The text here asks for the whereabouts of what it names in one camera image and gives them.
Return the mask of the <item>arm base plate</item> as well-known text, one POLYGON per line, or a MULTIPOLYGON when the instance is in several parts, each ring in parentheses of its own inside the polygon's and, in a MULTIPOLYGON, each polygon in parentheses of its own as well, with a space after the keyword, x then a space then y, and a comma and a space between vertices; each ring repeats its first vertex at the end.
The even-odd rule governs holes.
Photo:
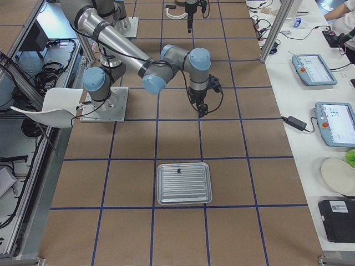
POLYGON ((83 106, 81 122, 124 122, 128 102, 128 87, 112 86, 111 96, 98 110, 99 102, 83 106))
POLYGON ((125 17, 114 21, 114 28, 126 38, 136 38, 138 31, 139 18, 125 17))

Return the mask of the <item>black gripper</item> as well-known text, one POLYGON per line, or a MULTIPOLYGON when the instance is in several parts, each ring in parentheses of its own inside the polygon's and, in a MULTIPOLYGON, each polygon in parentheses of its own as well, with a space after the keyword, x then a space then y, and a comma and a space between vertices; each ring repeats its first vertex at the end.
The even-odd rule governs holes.
POLYGON ((194 110, 198 110, 199 116, 208 114, 208 105, 204 103, 204 99, 209 89, 207 87, 203 90, 195 90, 192 87, 188 87, 189 102, 194 110))
POLYGON ((185 0, 185 12, 187 13, 187 32, 192 32, 193 15, 197 12, 198 0, 185 0))

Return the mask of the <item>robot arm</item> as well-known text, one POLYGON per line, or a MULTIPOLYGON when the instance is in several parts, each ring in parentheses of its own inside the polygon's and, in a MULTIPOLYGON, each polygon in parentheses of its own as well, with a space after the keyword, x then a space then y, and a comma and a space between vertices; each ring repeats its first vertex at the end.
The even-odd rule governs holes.
POLYGON ((204 102, 207 91, 223 93, 219 79, 210 74, 211 55, 207 49, 187 51, 168 44, 160 52, 160 59, 154 60, 124 37, 129 28, 124 1, 61 1, 60 4, 71 26, 134 70, 148 92, 158 94, 177 72, 189 73, 190 82, 185 85, 187 98, 199 117, 210 113, 204 102))
MULTIPOLYGON (((126 33, 131 30, 131 20, 127 17, 124 1, 119 1, 119 4, 114 3, 114 1, 92 1, 92 4, 97 9, 100 17, 113 20, 113 27, 120 33, 126 33)), ((172 9, 172 7, 166 6, 166 15, 174 20, 187 17, 187 32, 191 33, 194 14, 197 12, 198 6, 202 6, 202 12, 204 13, 206 9, 203 7, 204 4, 200 4, 200 1, 175 1, 175 5, 183 6, 185 12, 179 16, 173 16, 169 13, 169 9, 172 9)))

